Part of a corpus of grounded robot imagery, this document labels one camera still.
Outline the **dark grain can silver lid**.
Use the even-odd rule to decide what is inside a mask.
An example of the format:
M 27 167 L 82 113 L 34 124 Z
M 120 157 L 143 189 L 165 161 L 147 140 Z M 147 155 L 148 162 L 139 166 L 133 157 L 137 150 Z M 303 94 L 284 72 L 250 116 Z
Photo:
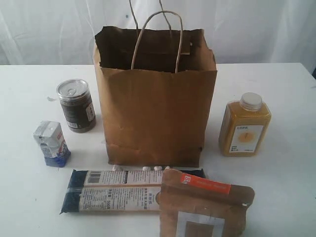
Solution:
M 96 116 L 88 83 L 69 79 L 56 91 L 69 129 L 76 133 L 90 131 L 96 125 Z

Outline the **brown paper bag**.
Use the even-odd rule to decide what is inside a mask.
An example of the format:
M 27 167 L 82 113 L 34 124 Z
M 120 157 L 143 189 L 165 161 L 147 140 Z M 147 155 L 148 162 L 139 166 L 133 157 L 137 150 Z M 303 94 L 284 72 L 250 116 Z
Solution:
M 199 165 L 217 76 L 203 29 L 105 26 L 93 62 L 109 164 Z

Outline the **yellow millet bottle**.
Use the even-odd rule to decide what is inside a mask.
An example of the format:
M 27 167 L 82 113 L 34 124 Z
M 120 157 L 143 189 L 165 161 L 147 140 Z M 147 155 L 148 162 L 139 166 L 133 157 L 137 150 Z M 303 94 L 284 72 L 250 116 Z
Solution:
M 256 155 L 271 121 L 271 112 L 262 97 L 253 92 L 226 104 L 219 135 L 219 148 L 227 157 Z

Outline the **brown kraft stand-up pouch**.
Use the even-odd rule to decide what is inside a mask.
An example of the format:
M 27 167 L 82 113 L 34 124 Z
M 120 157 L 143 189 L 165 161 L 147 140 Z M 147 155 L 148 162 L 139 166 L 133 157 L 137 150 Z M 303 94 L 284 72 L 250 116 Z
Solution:
M 254 197 L 248 186 L 166 169 L 159 197 L 160 236 L 239 237 Z

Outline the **white blue milk carton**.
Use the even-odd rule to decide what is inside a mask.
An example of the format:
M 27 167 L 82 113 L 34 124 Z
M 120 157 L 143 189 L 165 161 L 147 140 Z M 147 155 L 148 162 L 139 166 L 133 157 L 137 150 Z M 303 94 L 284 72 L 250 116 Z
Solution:
M 33 137 L 43 153 L 47 166 L 61 168 L 66 165 L 71 152 L 68 149 L 59 122 L 42 121 Z

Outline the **white backdrop curtain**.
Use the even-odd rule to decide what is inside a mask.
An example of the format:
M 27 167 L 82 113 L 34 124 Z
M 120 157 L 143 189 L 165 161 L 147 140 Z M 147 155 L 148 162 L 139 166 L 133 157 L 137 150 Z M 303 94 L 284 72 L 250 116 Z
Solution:
M 218 63 L 299 62 L 316 66 L 313 0 L 3 0 L 3 65 L 91 64 L 103 26 L 204 29 Z

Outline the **black rice vacuum pack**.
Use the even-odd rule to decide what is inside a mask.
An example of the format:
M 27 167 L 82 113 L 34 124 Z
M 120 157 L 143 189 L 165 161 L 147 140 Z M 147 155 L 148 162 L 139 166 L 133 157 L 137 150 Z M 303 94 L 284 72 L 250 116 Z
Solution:
M 73 170 L 61 213 L 158 212 L 162 170 Z

